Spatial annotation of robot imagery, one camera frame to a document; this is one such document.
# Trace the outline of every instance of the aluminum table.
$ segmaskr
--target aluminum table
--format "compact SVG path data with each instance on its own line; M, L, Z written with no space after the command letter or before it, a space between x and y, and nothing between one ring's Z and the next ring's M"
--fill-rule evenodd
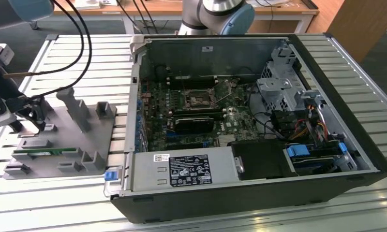
M118 106L110 167L123 162L132 67L130 38L130 35L92 36L95 58L76 85L76 98L84 99L87 105L108 101ZM334 38L323 34L301 34L299 38L387 157L386 94ZM64 67L75 60L79 50L78 35L60 35L56 40L47 40L31 71ZM33 95L71 83L86 61L87 57L62 73L25 78L20 90ZM62 104L55 95L47 99L54 106ZM0 129L0 231L387 231L387 178L350 190L326 203L132 224L104 196L103 176L4 180L3 169L19 141L8 127Z

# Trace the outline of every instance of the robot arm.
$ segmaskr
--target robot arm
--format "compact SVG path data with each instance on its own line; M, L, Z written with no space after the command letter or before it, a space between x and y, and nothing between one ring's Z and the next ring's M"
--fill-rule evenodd
M246 0L184 0L179 35L245 34L254 17Z
M0 0L0 29L24 22L37 21L48 17L54 13L54 9L51 0ZM25 107L25 95L19 91L15 81L3 77L1 66L7 65L11 60L11 58L3 59L3 56L7 56L9 52L9 48L0 45L0 126L9 125L19 132L23 127L16 118L19 115L42 130L48 108L47 102L44 99L37 99Z

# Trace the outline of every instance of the barcode sticker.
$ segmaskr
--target barcode sticker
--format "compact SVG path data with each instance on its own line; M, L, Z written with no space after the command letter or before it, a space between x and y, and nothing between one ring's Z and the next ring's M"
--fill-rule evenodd
M170 154L154 155L154 162L170 161Z

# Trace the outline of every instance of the wooden cabinet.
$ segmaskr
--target wooden cabinet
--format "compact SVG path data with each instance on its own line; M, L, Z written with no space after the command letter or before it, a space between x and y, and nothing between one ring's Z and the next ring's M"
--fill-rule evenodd
M387 0L313 0L319 8L307 33L329 32L361 62L387 29Z

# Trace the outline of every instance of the motherboard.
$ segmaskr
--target motherboard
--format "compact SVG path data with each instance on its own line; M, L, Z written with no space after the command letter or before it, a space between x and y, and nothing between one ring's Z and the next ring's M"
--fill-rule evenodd
M179 76L167 82L144 81L140 87L150 151L258 139L247 106L249 84L239 79L207 76L192 81Z

